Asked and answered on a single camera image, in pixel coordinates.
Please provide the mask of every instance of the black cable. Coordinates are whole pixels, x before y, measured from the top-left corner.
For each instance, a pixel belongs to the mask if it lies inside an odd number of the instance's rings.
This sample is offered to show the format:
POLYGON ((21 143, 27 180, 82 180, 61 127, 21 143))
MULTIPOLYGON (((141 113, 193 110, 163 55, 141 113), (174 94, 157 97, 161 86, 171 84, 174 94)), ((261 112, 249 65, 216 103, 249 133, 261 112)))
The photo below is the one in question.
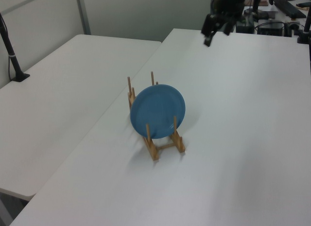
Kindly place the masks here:
POLYGON ((12 81, 12 79, 11 79, 11 74, 10 74, 10 56, 9 56, 9 79, 10 79, 10 81, 12 81))
POLYGON ((280 22, 267 22, 267 23, 262 23, 262 24, 256 26, 255 29, 256 29, 256 28, 259 28, 259 27, 261 27, 261 26, 268 25, 268 24, 273 24, 273 23, 282 23, 283 25, 285 24, 284 22, 281 22, 281 21, 280 21, 280 22))
POLYGON ((253 1, 253 0, 250 0, 250 1, 249 1, 249 8, 248 8, 248 13, 249 13, 249 14, 248 14, 248 20, 249 20, 249 17, 251 16, 251 5, 252 5, 252 1, 253 1))
POLYGON ((0 14, 0 17, 1 17, 1 21, 2 21, 3 24, 4 24, 4 28, 5 28, 5 30, 6 30, 6 33, 8 34, 8 28, 6 27, 6 24, 5 24, 5 22, 4 22, 3 17, 1 16, 1 14, 0 14))
POLYGON ((296 23, 296 22, 288 22, 287 24, 289 23, 294 23, 294 24, 298 24, 298 25, 301 25, 303 28, 305 27, 304 25, 302 25, 301 23, 296 23))

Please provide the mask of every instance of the plate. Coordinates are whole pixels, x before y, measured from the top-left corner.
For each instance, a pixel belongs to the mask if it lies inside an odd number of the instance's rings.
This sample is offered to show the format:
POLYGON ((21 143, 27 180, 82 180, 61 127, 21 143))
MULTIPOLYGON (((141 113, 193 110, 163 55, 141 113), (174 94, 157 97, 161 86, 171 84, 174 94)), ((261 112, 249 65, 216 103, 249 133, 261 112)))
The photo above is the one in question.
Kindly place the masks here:
POLYGON ((186 113, 185 101, 179 91, 169 85, 153 85, 135 98, 130 118, 133 128, 147 138, 146 124, 149 124, 150 138, 160 139, 174 132, 174 116, 177 127, 186 113))

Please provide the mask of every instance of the white tabletop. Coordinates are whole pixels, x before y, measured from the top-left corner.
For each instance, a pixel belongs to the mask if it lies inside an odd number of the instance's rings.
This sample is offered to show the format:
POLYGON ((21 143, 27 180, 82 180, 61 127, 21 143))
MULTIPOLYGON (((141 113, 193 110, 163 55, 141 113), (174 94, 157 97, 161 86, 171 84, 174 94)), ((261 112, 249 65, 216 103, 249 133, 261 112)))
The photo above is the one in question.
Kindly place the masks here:
POLYGON ((186 152, 153 162, 125 89, 12 226, 309 226, 308 46, 286 37, 173 30, 132 81, 186 102, 186 152), (295 50, 288 56, 288 47, 295 50))
POLYGON ((78 35, 0 90, 0 192, 30 200, 160 42, 78 35))

